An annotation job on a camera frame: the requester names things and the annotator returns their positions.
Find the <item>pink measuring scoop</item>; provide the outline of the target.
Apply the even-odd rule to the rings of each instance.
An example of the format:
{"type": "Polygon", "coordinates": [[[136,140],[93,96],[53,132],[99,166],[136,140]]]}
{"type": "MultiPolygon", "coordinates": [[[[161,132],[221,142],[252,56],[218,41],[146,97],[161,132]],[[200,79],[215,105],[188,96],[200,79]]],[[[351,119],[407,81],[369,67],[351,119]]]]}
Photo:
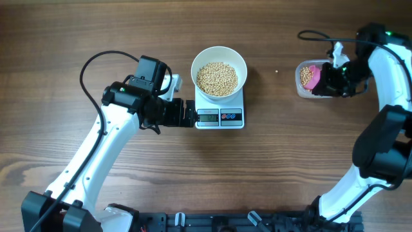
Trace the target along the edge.
{"type": "Polygon", "coordinates": [[[321,77],[321,69],[318,68],[315,65],[311,65],[311,66],[307,66],[309,67],[313,72],[314,72],[314,77],[313,79],[309,82],[309,84],[307,85],[307,87],[311,88],[312,90],[316,87],[316,85],[319,83],[320,81],[320,77],[321,77]]]}

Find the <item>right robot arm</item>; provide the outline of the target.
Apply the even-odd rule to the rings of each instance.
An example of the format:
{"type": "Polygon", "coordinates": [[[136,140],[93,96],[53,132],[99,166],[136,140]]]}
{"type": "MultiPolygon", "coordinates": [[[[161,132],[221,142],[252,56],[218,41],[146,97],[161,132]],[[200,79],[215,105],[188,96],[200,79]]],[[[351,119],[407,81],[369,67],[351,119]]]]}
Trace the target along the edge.
{"type": "Polygon", "coordinates": [[[411,39],[370,23],[357,31],[353,42],[356,58],[341,53],[342,39],[315,30],[298,38],[331,44],[312,94],[321,97],[354,97],[359,85],[374,79],[379,112],[355,141],[352,164],[329,192],[306,209],[288,213],[284,221],[300,231],[359,231],[359,208],[376,193],[396,190],[411,178],[411,39]]]}

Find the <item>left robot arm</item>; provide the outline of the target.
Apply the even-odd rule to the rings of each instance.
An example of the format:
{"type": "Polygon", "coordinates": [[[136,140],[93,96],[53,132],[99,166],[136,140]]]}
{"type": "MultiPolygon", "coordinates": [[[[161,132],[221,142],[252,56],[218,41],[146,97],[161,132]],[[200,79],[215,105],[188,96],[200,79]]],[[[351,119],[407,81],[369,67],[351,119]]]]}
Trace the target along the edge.
{"type": "Polygon", "coordinates": [[[192,128],[194,101],[175,98],[181,79],[168,65],[141,56],[134,75],[108,86],[97,119],[64,171],[43,194],[29,192],[21,205],[25,231],[143,231],[139,212],[110,204],[97,212],[98,194],[126,143],[140,130],[192,128]]]}

